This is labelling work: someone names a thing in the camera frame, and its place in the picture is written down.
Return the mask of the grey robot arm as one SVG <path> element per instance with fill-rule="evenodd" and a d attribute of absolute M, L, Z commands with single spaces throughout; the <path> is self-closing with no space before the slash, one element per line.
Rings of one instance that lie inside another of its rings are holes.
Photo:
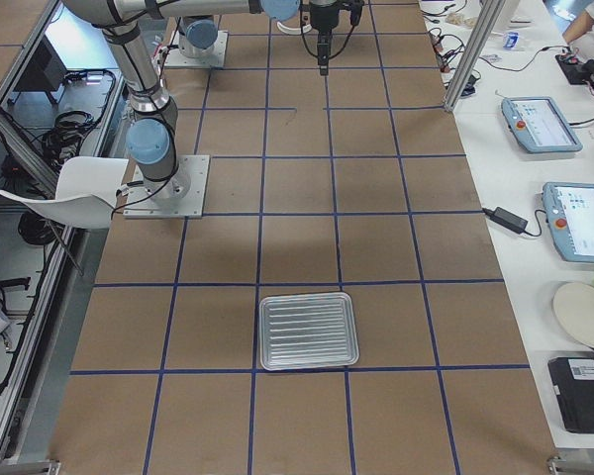
<path fill-rule="evenodd" d="M 318 34 L 316 58 L 320 73 L 328 73 L 333 30 L 339 24 L 346 1 L 66 1 L 76 17 L 102 31 L 130 90 L 130 104 L 140 118 L 160 119 L 174 126 L 176 106 L 161 84 L 150 54 L 141 38 L 138 19 L 207 17 L 226 14 L 260 14 L 285 21 L 296 13 L 309 13 Z"/>
<path fill-rule="evenodd" d="M 218 28 L 212 15 L 182 17 L 177 31 L 179 49 L 187 57 L 212 51 L 218 38 Z"/>

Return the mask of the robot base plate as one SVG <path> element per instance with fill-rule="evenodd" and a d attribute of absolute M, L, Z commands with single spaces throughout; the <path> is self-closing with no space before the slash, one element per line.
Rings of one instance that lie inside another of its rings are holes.
<path fill-rule="evenodd" d="M 179 46 L 180 37 L 181 34 L 178 31 L 172 35 L 175 46 Z M 225 64 L 227 43 L 227 31 L 219 31 L 213 45 L 205 49 L 195 47 L 183 38 L 182 47 L 173 47 L 164 65 L 167 68 L 222 69 Z"/>
<path fill-rule="evenodd" d="M 159 184 L 147 181 L 132 187 L 129 205 L 123 208 L 128 219 L 200 219 L 210 166 L 209 155 L 178 155 L 178 170 L 165 187 L 151 195 Z"/>

